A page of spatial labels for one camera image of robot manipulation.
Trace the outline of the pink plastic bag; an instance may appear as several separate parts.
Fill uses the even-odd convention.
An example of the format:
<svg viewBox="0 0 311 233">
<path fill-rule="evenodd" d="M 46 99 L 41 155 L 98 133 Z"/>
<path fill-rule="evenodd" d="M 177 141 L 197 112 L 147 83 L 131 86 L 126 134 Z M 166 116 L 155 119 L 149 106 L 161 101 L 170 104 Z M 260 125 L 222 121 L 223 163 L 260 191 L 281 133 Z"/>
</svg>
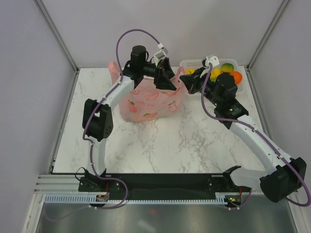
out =
<svg viewBox="0 0 311 233">
<path fill-rule="evenodd" d="M 172 83 L 175 91 L 156 89 L 153 79 L 145 76 L 138 87 L 119 102 L 121 117 L 125 121 L 140 122 L 168 117 L 177 112 L 186 94 L 186 87 L 180 80 L 185 73 L 185 69 L 179 67 L 174 74 Z"/>
</svg>

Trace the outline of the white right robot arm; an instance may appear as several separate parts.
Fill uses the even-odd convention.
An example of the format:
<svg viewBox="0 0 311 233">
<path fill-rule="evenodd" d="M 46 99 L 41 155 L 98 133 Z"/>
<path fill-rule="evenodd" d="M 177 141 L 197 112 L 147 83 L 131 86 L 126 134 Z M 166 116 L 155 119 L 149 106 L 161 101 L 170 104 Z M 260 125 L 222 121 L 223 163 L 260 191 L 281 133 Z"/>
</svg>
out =
<svg viewBox="0 0 311 233">
<path fill-rule="evenodd" d="M 201 104 L 205 111 L 205 100 L 215 106 L 212 119 L 237 135 L 264 167 L 263 171 L 240 166 L 231 168 L 229 175 L 222 179 L 223 188 L 234 191 L 239 186 L 245 186 L 262 191 L 272 202 L 279 202 L 303 187 L 307 202 L 299 203 L 298 206 L 310 206 L 311 194 L 304 182 L 306 162 L 300 157 L 292 158 L 258 129 L 249 112 L 236 99 L 238 87 L 232 75 L 223 73 L 214 82 L 210 80 L 210 75 L 210 70 L 200 68 L 193 74 L 182 75 L 180 79 L 189 94 L 201 94 Z"/>
</svg>

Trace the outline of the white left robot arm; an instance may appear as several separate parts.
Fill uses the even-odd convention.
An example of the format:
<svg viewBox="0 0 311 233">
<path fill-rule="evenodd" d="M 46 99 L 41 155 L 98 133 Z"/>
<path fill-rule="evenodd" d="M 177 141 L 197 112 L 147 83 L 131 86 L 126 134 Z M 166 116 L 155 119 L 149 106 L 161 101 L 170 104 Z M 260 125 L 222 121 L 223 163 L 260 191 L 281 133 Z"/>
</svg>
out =
<svg viewBox="0 0 311 233">
<path fill-rule="evenodd" d="M 120 77 L 100 101 L 87 99 L 83 114 L 83 139 L 90 142 L 89 171 L 92 175 L 89 185 L 95 191 L 102 191 L 105 179 L 105 146 L 113 130 L 112 111 L 119 102 L 135 90 L 145 76 L 153 78 L 156 89 L 175 91 L 171 82 L 174 76 L 167 58 L 168 51 L 158 44 L 154 61 L 146 60 L 147 50 L 137 45 L 132 48 L 130 60 L 121 69 Z"/>
</svg>

